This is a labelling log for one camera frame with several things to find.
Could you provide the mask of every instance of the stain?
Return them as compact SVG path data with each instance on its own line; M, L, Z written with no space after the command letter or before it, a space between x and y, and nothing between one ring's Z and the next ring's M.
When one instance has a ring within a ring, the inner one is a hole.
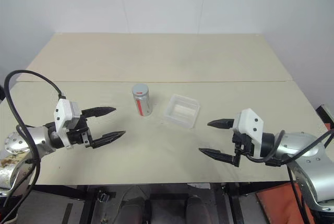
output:
M3 159L1 160L1 166L3 168L5 168L6 166L10 165L10 164L16 164L17 161L16 160L12 160L12 159Z

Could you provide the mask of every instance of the black wire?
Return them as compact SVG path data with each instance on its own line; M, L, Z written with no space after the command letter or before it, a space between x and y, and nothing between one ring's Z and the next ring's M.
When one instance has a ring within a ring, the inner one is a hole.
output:
M263 162L267 162L269 161L276 153L278 147L280 146L281 144L281 141L282 141L282 138L285 134L285 131L282 130L272 148L272 150L269 152L269 154L267 156L265 156L264 158L260 158L260 159L255 159L253 158L252 156L250 155L246 155L246 157L248 158L248 160L252 161L252 162L256 162L256 163L263 163Z
M11 209L11 211L2 219L2 221L0 222L0 224L4 224L5 221L8 219L9 216L11 216L11 214L18 208L21 206L21 204L25 201L25 199L28 197L28 195L30 194L30 192L33 189L33 186L36 184L38 176L40 174L41 171L41 164L37 163L36 164L36 172L35 172L35 176L33 177L33 181L30 185L30 187L28 188L26 194L22 197L22 199Z
M5 98L6 98L5 91L2 88L2 86L0 85L0 100L4 100Z
M305 213L307 215L307 212L306 212L306 206L305 206L305 200L304 200L304 197L302 196L302 207L303 209L305 210Z
M5 96L7 98L7 103L8 103L8 106L13 114L13 116L15 117L16 121L18 122L19 126L21 127L22 131L20 130L19 131L19 134L21 133L22 135L22 138L25 139L29 149L30 149L30 152L31 152L31 155L32 155L32 169L19 181L19 183L16 185L16 187L14 188L14 190L11 191L11 193L7 196L7 199L5 201L6 205L8 205L8 201L10 199L10 196L13 195L14 191L23 183L23 181L25 181L28 176L34 171L34 169L36 170L35 171L35 175L34 175L34 178L33 178L33 181L31 183L31 186L29 187L29 189L27 190L26 194L22 197L22 199L12 208L12 210L9 212L9 214L7 214L3 219L2 221L0 222L0 224L3 224L5 222L5 220L22 204L22 202L28 197L29 193L31 192L33 186L36 184L37 182L37 179L38 179L38 176L39 176L39 173L40 173L40 162L41 162L41 159L40 159L40 156L39 156L39 153L38 153L38 149L37 149L37 146L29 132L29 130L27 129L26 125L24 124L22 118L20 117L19 113L17 112L16 108L15 108L15 105L14 105L14 102L11 98L11 95L10 95L10 90L9 90L9 82L10 82L10 79L16 75L16 74L22 74L22 73L26 73L26 74L32 74L32 75L35 75L37 77L40 77L41 79L45 80L47 83L49 83L51 86L54 87L54 89L56 89L56 91L58 92L58 97L59 98L65 98L62 94L62 91L59 89L59 87L53 83L52 81L50 81L49 79L47 79L46 77L44 77L43 75L41 74L38 74L36 72L33 72L33 71L29 71L29 70L15 70L11 73L9 73L6 78L5 78L5 84L4 84L4 91L5 91Z
M331 134L331 136L329 136L328 140L324 144L325 148L329 145L329 143L332 141L333 138L334 138L334 134Z
M294 160L298 159L299 157L303 156L306 152L308 152L310 149L314 148L316 145L318 145L320 142L322 142L330 134L334 134L334 129L331 129L331 130L327 131L326 133L324 133L323 135L321 135L318 139L316 139L310 145L308 145L307 147L305 147L303 150L301 150L295 156L282 161L281 165L288 164L291 161L294 161Z
M291 186L292 186L292 190L293 190L293 193L294 193L294 197L296 198L296 202L297 202L297 205L298 205L298 208L299 208L299 212L303 218L303 221L305 224L309 224L309 219L308 219L308 216L307 216L307 213L306 213L306 210L305 208L303 208L300 200L299 200L299 197L298 197L298 193L297 193L297 189L296 189L296 186L294 184L294 181L293 181L293 178L292 178L292 173L291 173L291 170L289 167L287 167L288 169L288 174L289 174L289 178L290 178L290 183L291 183Z
M20 129L20 125L17 125L17 126L16 126L16 131L17 131L18 134L21 135L21 137L27 142L27 137L26 137L26 136L24 135L24 133L21 131L21 129ZM32 167L31 167L31 169L28 171L28 173L27 173L24 177L22 177L22 179L21 179L22 182L20 181L19 183L17 183L17 184L12 188L12 190L11 190L10 193L7 195L6 200L5 200L4 204L3 204L3 207L4 207L4 208L8 206L8 204L9 204L9 199L12 197L12 195L13 195L14 192L15 192L15 190L16 190L19 186L21 186L21 184L23 183L23 181L25 181L25 180L26 180L26 179L33 173L35 167L36 167L36 164L33 163L33 164L32 164Z

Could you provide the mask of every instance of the table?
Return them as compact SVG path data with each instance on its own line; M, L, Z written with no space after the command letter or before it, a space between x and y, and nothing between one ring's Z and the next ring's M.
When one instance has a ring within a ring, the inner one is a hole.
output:
M285 168L246 158L235 168L199 152L198 148L234 151L232 131L207 123L252 108L269 133L284 129L318 136L326 130L258 35L59 33L29 69L57 81L81 109L117 108L89 119L93 138L126 130L102 148L76 145L44 157L38 184L284 181L288 179ZM44 82L25 82L35 81L33 76L22 75L19 81L11 92L25 122L38 126L53 121L55 91ZM132 98L131 88L138 81L145 81L150 89L153 113L148 117L137 114ZM184 129L163 118L172 94L200 102L194 128ZM0 122L4 139L16 122L6 102L0 104L0 115L6 119ZM333 156L333 147L328 153Z
M265 121L265 131L306 131L319 135L321 120L295 82L148 83L153 112L141 117L131 94L132 82L57 82L67 98L81 109L111 105L117 111L89 119L93 138L112 131L126 134L98 149L74 146L43 158L39 184L141 184L184 182L235 182L287 180L286 168L256 164L243 157L241 166L210 159L198 148L214 148L232 154L232 131L209 127L211 120L231 118L252 108ZM53 121L57 95L44 82L19 82L13 97L25 122L42 125ZM163 111L172 94L200 101L195 127L169 123ZM15 129L6 103L0 105L0 138Z

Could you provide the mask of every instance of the red label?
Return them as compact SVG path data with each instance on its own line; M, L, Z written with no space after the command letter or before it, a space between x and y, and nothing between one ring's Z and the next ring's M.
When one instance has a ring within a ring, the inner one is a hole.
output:
M141 116L144 116L144 115L142 114L142 109L141 109L140 100L136 100L136 101L137 101L137 105L138 105L139 114L140 114Z

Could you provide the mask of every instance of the clear plastic container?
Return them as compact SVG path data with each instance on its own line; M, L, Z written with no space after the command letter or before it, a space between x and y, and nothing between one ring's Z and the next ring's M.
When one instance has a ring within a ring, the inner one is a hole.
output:
M177 125L192 128L195 124L200 105L197 100L181 95L173 95L164 117Z

